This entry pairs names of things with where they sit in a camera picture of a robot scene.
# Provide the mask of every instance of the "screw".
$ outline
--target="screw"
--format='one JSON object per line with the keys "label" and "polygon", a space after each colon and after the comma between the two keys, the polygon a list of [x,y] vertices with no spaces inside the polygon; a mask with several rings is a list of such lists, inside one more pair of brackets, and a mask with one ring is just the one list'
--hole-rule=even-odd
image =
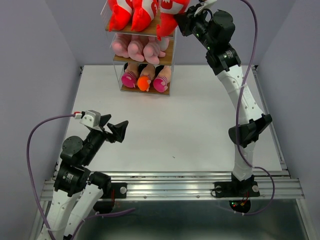
{"label": "screw", "polygon": [[120,187],[120,193],[121,194],[125,194],[126,192],[127,192],[126,187],[124,187],[124,186]]}
{"label": "screw", "polygon": [[259,187],[258,187],[257,185],[253,185],[253,186],[252,186],[252,190],[253,190],[255,193],[257,193],[257,192],[259,192]]}
{"label": "screw", "polygon": [[217,189],[221,189],[221,186],[216,186],[216,187],[215,187],[215,191],[216,191],[218,194],[222,193],[222,190],[217,190]]}

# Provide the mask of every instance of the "shelf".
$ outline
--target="shelf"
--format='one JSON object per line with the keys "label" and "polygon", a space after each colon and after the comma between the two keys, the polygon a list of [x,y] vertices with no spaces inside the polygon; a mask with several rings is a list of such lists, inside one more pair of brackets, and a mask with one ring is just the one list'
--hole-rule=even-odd
{"label": "shelf", "polygon": [[[160,11],[158,11],[157,15],[152,20],[150,25],[147,28],[145,28],[143,31],[131,31],[132,22],[130,21],[127,24],[127,26],[125,26],[124,29],[120,31],[113,30],[112,32],[122,33],[122,34],[133,34],[133,35],[157,36],[156,28],[158,24],[160,24]],[[105,30],[109,31],[109,23],[107,24]],[[169,36],[167,36],[167,38],[173,38],[173,37],[174,37],[174,33],[171,33]]]}
{"label": "shelf", "polygon": [[[174,53],[174,40],[170,39],[169,46],[165,51],[165,57],[160,57],[159,65],[168,65],[171,66],[173,62],[173,53]],[[138,63],[138,64],[148,64],[146,60],[144,61],[135,61],[131,58],[125,58],[122,56],[114,55],[113,61],[115,62],[124,62],[124,63]]]}
{"label": "shelf", "polygon": [[130,87],[126,87],[125,85],[122,85],[121,87],[121,91],[124,92],[132,92],[132,93],[144,93],[144,94],[160,94],[160,95],[170,95],[170,83],[168,83],[168,89],[164,92],[158,92],[153,84],[151,83],[151,86],[149,88],[149,91],[141,91],[138,87],[136,88],[130,88]]}

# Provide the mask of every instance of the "gray wall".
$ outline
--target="gray wall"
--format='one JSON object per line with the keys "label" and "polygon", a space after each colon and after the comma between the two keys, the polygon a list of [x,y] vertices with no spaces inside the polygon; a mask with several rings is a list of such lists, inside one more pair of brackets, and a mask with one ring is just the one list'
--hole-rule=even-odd
{"label": "gray wall", "polygon": [[[28,239],[36,204],[27,139],[40,121],[71,111],[79,65],[44,0],[0,2],[0,239]],[[41,127],[31,142],[37,190],[55,166],[66,121]]]}
{"label": "gray wall", "polygon": [[258,67],[285,161],[290,173],[301,181],[318,231],[319,9],[319,0],[297,0]]}
{"label": "gray wall", "polygon": [[[106,0],[45,0],[75,58],[81,65],[112,64],[110,42],[106,38],[100,12]],[[295,0],[251,0],[259,23],[258,64]],[[239,0],[219,0],[212,8],[228,11],[236,24],[232,44],[242,62],[250,59],[254,22],[249,8]],[[205,64],[206,51],[193,36],[177,38],[176,64]]]}

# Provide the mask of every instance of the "cable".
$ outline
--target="cable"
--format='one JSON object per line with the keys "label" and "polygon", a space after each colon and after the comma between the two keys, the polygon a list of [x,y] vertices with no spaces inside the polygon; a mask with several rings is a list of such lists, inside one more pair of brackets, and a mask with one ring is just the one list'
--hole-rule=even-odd
{"label": "cable", "polygon": [[[33,196],[34,196],[34,199],[35,199],[35,203],[39,209],[39,212],[40,212],[40,215],[43,219],[43,222],[44,222],[44,225],[46,226],[47,229],[50,229],[50,226],[49,226],[49,223],[48,223],[48,220],[46,218],[46,215],[41,207],[41,204],[40,204],[40,201],[39,201],[39,197],[38,197],[38,194],[37,194],[37,190],[36,190],[36,185],[35,185],[35,180],[34,180],[34,176],[32,174],[32,170],[31,170],[31,165],[30,165],[30,142],[31,142],[31,138],[34,134],[34,132],[37,130],[37,128],[39,128],[41,125],[47,123],[47,122],[50,122],[52,120],[56,120],[56,119],[62,119],[62,118],[72,118],[74,117],[75,114],[68,114],[68,115],[60,115],[60,116],[54,116],[54,117],[51,117],[51,118],[48,118],[40,123],[38,123],[33,129],[32,131],[30,132],[30,135],[28,137],[28,142],[26,144],[26,164],[27,164],[27,167],[28,167],[28,171],[29,171],[29,176],[30,176],[30,181],[31,181],[31,187],[32,187],[32,191],[33,191]],[[56,240],[53,233],[51,231],[48,231],[49,232],[49,235],[50,237],[52,238],[52,240]]]}
{"label": "cable", "polygon": [[253,42],[253,49],[252,49],[252,54],[251,54],[251,58],[250,58],[250,61],[249,61],[249,66],[245,72],[245,75],[244,75],[244,78],[243,78],[243,81],[242,81],[242,85],[241,85],[241,89],[240,89],[240,94],[239,94],[239,99],[238,99],[238,103],[237,103],[237,106],[236,106],[236,115],[235,115],[235,136],[236,136],[236,146],[237,146],[237,149],[239,151],[239,154],[241,155],[242,159],[245,161],[245,163],[250,167],[250,168],[254,168],[254,169],[260,169],[260,170],[263,170],[268,176],[269,178],[271,179],[271,182],[272,182],[272,195],[271,195],[271,199],[269,201],[269,203],[264,207],[262,208],[261,210],[258,210],[256,212],[251,212],[251,213],[246,213],[245,215],[256,215],[256,214],[259,214],[261,212],[263,212],[264,210],[266,210],[272,200],[274,199],[275,197],[275,191],[276,191],[276,186],[275,186],[275,181],[273,179],[273,177],[271,176],[271,174],[266,170],[264,169],[263,167],[260,167],[260,166],[253,166],[251,165],[246,157],[244,156],[244,154],[241,152],[241,148],[240,148],[240,133],[239,133],[239,112],[240,112],[240,105],[241,105],[241,99],[242,99],[242,96],[243,96],[243,93],[244,93],[244,85],[246,84],[246,81],[247,81],[247,78],[248,78],[248,75],[249,75],[249,71],[250,71],[250,67],[251,65],[253,64],[253,61],[254,61],[254,57],[255,57],[255,53],[256,53],[256,48],[257,48],[257,40],[258,40],[258,20],[257,20],[257,15],[256,15],[256,12],[253,8],[253,6],[250,4],[250,2],[248,2],[247,0],[240,0],[242,1],[243,3],[245,3],[251,10],[252,12],[252,15],[253,15],[253,19],[254,19],[254,28],[255,28],[255,32],[254,32],[254,42]]}
{"label": "cable", "polygon": [[[40,212],[40,215],[41,215],[41,217],[43,219],[44,225],[48,229],[48,233],[50,235],[51,240],[56,240],[56,238],[53,235],[52,231],[49,230],[50,229],[50,225],[49,225],[49,222],[48,222],[48,220],[46,218],[46,215],[45,215],[45,213],[44,213],[44,211],[43,211],[43,209],[41,207],[41,204],[40,204],[40,201],[39,201],[39,197],[38,197],[38,194],[37,194],[35,180],[34,180],[34,176],[33,176],[33,173],[32,173],[31,164],[30,164],[30,142],[31,142],[31,138],[32,138],[33,134],[35,133],[37,128],[39,128],[41,125],[43,125],[43,124],[45,124],[47,122],[50,122],[52,120],[62,119],[62,118],[72,118],[74,116],[75,116],[75,114],[59,115],[59,116],[54,116],[54,117],[48,118],[46,120],[43,120],[42,122],[38,123],[32,129],[32,131],[29,134],[28,141],[27,141],[27,144],[26,144],[26,164],[27,164],[27,167],[28,167],[28,172],[29,172],[29,177],[30,177],[30,182],[31,182],[31,187],[32,187],[34,200],[35,200],[36,206],[37,206],[37,208],[38,208],[38,210]],[[120,216],[129,214],[129,213],[133,212],[134,210],[136,210],[136,209],[135,208],[130,208],[128,210],[124,210],[124,211],[120,211],[120,212],[107,213],[107,214],[97,214],[97,215],[94,215],[94,216],[89,216],[89,217],[85,218],[84,220],[89,220],[89,219],[96,218],[96,217],[115,218],[115,217],[120,217]],[[73,234],[73,236],[71,238],[72,240],[74,239],[77,231],[79,230],[80,226],[83,223],[84,223],[84,221],[81,221],[79,223],[79,225],[76,227],[75,232],[74,232],[74,234]]]}
{"label": "cable", "polygon": [[79,223],[79,225],[76,227],[76,229],[75,229],[75,231],[74,231],[74,233],[73,233],[73,235],[72,235],[70,240],[74,240],[78,230],[80,229],[81,225],[85,223],[86,220],[90,220],[90,219],[97,218],[97,217],[103,217],[103,218],[121,217],[121,216],[124,216],[126,214],[132,213],[135,210],[136,210],[135,208],[130,208],[130,209],[127,209],[127,210],[124,210],[124,211],[119,211],[119,212],[114,212],[114,213],[96,214],[96,215],[88,216],[83,221],[81,221]]}

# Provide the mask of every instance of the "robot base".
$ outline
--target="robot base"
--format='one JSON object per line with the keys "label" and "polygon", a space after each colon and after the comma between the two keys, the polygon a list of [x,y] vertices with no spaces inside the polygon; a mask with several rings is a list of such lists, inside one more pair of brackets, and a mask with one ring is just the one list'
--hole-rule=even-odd
{"label": "robot base", "polygon": [[239,181],[233,174],[231,181],[214,182],[214,189],[211,195],[215,198],[242,198],[249,193],[250,198],[260,197],[258,183],[255,176]]}

